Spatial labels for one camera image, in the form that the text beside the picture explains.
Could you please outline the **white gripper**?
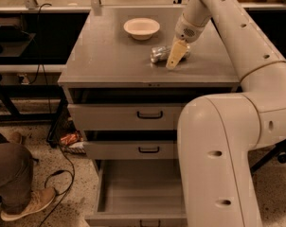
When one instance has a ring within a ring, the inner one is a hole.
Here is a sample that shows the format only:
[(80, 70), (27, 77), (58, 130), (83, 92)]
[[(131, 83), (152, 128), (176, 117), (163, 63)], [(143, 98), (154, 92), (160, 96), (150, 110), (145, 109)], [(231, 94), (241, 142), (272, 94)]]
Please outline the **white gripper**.
[(197, 41), (205, 27), (205, 19), (190, 22), (186, 19), (185, 14), (179, 17), (175, 27), (175, 38), (172, 41), (172, 47), (166, 64), (169, 70), (173, 70), (178, 65), (179, 61), (187, 53), (188, 44)]

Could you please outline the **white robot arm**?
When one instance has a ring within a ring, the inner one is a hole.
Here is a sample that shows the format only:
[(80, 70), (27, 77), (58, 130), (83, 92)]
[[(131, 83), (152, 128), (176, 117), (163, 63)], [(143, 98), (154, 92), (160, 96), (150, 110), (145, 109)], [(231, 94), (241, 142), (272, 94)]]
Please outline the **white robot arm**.
[(172, 70), (213, 21), (241, 84), (182, 110), (177, 146), (188, 227), (262, 227), (249, 151), (286, 139), (286, 59), (237, 0), (189, 0), (175, 28)]

